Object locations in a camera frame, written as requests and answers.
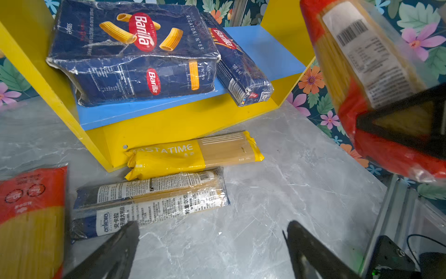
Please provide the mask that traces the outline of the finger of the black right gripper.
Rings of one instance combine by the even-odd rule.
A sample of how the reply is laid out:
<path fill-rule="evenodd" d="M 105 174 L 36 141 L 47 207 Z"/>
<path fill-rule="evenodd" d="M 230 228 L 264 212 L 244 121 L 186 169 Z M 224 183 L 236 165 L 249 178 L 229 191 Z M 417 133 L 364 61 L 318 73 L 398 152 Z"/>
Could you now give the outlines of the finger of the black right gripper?
<path fill-rule="evenodd" d="M 438 159 L 446 157 L 446 85 L 440 84 L 357 117 L 359 130 L 413 148 Z"/>

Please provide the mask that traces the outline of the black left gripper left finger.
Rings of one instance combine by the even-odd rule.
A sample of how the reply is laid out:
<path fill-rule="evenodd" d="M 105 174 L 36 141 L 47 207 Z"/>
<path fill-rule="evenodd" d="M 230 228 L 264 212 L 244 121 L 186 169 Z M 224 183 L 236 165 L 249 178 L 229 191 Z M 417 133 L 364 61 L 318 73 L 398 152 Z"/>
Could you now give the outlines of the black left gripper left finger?
<path fill-rule="evenodd" d="M 128 222 L 64 278 L 127 279 L 138 243 L 138 223 Z"/>

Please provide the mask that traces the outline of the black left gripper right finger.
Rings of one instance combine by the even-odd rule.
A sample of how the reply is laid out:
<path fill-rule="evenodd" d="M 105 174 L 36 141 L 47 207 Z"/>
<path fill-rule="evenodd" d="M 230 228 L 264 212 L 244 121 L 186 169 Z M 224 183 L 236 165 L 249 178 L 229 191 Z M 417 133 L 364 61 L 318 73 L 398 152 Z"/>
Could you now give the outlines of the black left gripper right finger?
<path fill-rule="evenodd" d="M 293 220 L 283 232 L 297 279 L 358 279 L 336 255 L 299 222 Z"/>

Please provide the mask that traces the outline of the red spaghetti bag white label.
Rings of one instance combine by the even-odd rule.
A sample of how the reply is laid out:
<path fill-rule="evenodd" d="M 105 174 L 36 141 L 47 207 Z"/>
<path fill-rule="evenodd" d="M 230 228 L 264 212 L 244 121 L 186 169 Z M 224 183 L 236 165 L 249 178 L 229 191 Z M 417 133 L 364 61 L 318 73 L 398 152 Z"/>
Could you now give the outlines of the red spaghetti bag white label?
<path fill-rule="evenodd" d="M 358 153 L 420 183 L 444 184 L 446 158 L 359 130 L 357 117 L 446 84 L 443 1 L 302 1 L 340 122 Z"/>

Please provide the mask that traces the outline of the blue Barilla spaghetti box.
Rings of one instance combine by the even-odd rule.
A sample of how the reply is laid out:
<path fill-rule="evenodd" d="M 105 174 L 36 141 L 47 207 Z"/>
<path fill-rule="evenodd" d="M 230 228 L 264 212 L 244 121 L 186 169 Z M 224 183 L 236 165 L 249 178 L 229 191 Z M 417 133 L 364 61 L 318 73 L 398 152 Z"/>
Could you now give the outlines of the blue Barilla spaghetti box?
<path fill-rule="evenodd" d="M 274 87 L 266 75 L 212 14 L 202 12 L 200 15 L 221 55 L 217 79 L 230 92 L 235 103 L 243 107 L 268 101 Z"/>

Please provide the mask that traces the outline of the blue Barilla rigatoni box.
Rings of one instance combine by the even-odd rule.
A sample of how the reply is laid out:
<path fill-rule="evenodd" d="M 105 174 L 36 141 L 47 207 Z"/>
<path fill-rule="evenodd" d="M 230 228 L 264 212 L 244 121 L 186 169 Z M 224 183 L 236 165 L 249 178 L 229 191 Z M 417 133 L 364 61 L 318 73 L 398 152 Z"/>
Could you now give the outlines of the blue Barilla rigatoni box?
<path fill-rule="evenodd" d="M 46 61 L 93 107 L 210 93 L 220 58 L 194 6 L 62 1 Z"/>

